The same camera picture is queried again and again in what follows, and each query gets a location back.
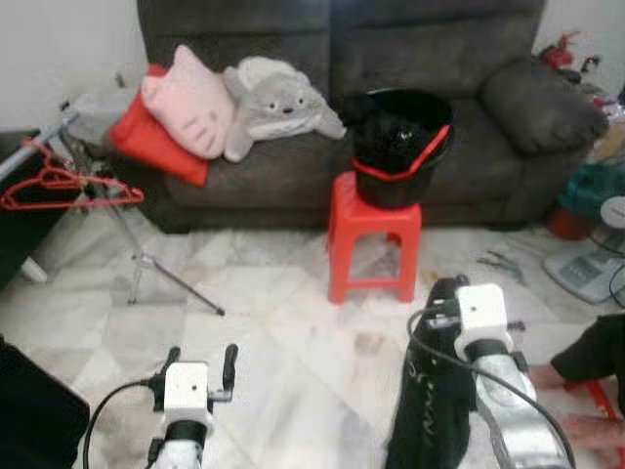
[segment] black bucket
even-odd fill
[[[449,103],[416,90],[375,91],[351,98],[344,120],[354,130],[360,197],[389,209],[418,203],[452,141]]]

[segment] person's hand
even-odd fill
[[[536,389],[560,388],[565,383],[564,378],[550,364],[531,366],[527,376]]]
[[[562,422],[571,444],[578,448],[625,447],[625,422],[589,415],[572,414]]]

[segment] gray sofa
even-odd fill
[[[455,139],[424,199],[425,221],[515,224],[554,201],[604,117],[530,50],[543,0],[139,0],[150,62],[185,43],[213,69],[263,55],[304,71],[337,110],[354,92],[438,93]],[[120,155],[142,209],[168,233],[211,226],[321,227],[350,137],[256,144],[240,164],[212,161],[197,188]]]

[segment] white tiled floor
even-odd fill
[[[425,304],[437,278],[458,273],[494,281],[511,320],[524,320],[521,347],[532,362],[574,340],[613,306],[590,307],[540,268],[563,246],[544,230],[514,234],[482,229],[426,229],[416,299],[358,291],[342,306],[327,302],[325,236],[319,232],[222,230],[168,236],[137,210],[126,212],[146,250],[227,310],[218,318],[155,274],[140,303],[123,303],[130,251],[104,212],[69,213],[36,253],[51,274],[45,285],[16,277],[0,293],[0,331],[95,405],[115,385],[150,375],[171,346],[211,364],[221,384],[226,345],[240,347],[234,402],[216,406],[218,428],[205,467],[380,468],[407,344],[405,323]],[[528,288],[508,272],[476,262],[487,249],[515,259]],[[386,273],[395,249],[381,237],[359,242],[354,273]],[[589,408],[588,400],[541,395],[554,412]],[[143,468],[158,416],[144,391],[120,396],[103,413],[92,454],[95,468]],[[487,430],[473,418],[463,468],[496,467]],[[579,453],[578,467],[607,467]]]

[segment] red object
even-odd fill
[[[568,50],[568,46],[573,44],[573,42],[571,42],[570,38],[580,32],[581,31],[576,30],[568,34],[563,34],[557,46],[551,46],[545,49],[540,55],[543,63],[555,70],[571,65],[573,63],[573,55]]]
[[[432,154],[432,152],[438,148],[438,145],[440,145],[440,142],[442,142],[445,139],[445,137],[447,137],[447,134],[449,133],[449,128],[450,127],[448,124],[441,127],[437,135],[425,147],[425,149],[421,151],[421,154],[417,156],[417,159],[415,159],[412,162],[412,164],[410,165],[410,168],[408,168],[403,173],[388,174],[388,173],[385,173],[384,171],[380,171],[379,169],[372,168],[370,166],[365,166],[364,164],[359,162],[355,158],[355,156],[352,156],[352,165],[354,166],[355,169],[357,169],[361,173],[368,174],[369,176],[372,176],[377,179],[381,179],[382,181],[395,182],[395,181],[402,181],[404,179],[408,179],[410,176],[412,176],[414,173],[417,172],[417,170],[421,167],[421,165],[428,158],[428,156],[430,156],[430,154]]]
[[[615,104],[613,100],[605,100],[604,98],[601,98],[599,96],[596,96],[595,98],[593,98],[593,105],[599,108],[605,107],[608,105],[613,105],[613,104]]]
[[[23,143],[25,146],[33,146],[39,149],[44,155],[44,167],[36,177],[21,181],[8,188],[0,197],[0,206],[7,210],[47,210],[53,208],[72,207],[98,207],[104,205],[121,205],[127,203],[138,203],[144,200],[144,193],[139,189],[129,188],[124,183],[114,179],[99,178],[96,176],[81,176],[67,171],[53,162],[53,153],[43,145],[35,144],[30,140]],[[116,198],[103,199],[82,199],[82,200],[61,200],[61,201],[19,201],[16,198],[17,192],[39,186],[47,191],[82,191],[89,184],[99,184],[107,188],[123,190],[124,194]]]
[[[417,255],[421,237],[421,206],[400,210],[382,210],[365,203],[355,189],[355,172],[344,173],[334,180],[328,250],[330,254],[329,299],[340,304],[349,288],[397,288],[399,300],[409,303],[414,298],[417,279]],[[398,278],[350,279],[352,250],[362,235],[387,233],[398,239],[401,259]]]
[[[605,414],[607,418],[609,418],[610,420],[618,420],[616,412],[614,411],[614,407],[605,395],[604,388],[599,381],[591,380],[584,383],[564,384],[564,388],[567,391],[572,391],[573,389],[576,389],[580,386],[586,386],[588,388],[588,391],[590,391],[590,394],[593,397],[593,401],[595,401],[595,405]],[[625,469],[625,448],[618,448],[616,451],[618,452],[618,458],[620,462],[612,469]]]
[[[163,76],[167,69],[151,64],[150,76]],[[110,129],[110,138],[117,149],[143,163],[203,187],[208,176],[208,161],[183,149],[147,110],[137,93],[121,120]]]
[[[587,222],[584,217],[574,214],[561,205],[554,208],[545,222],[545,226],[553,235],[570,241],[588,237],[588,231],[593,228],[591,224],[592,222]]]

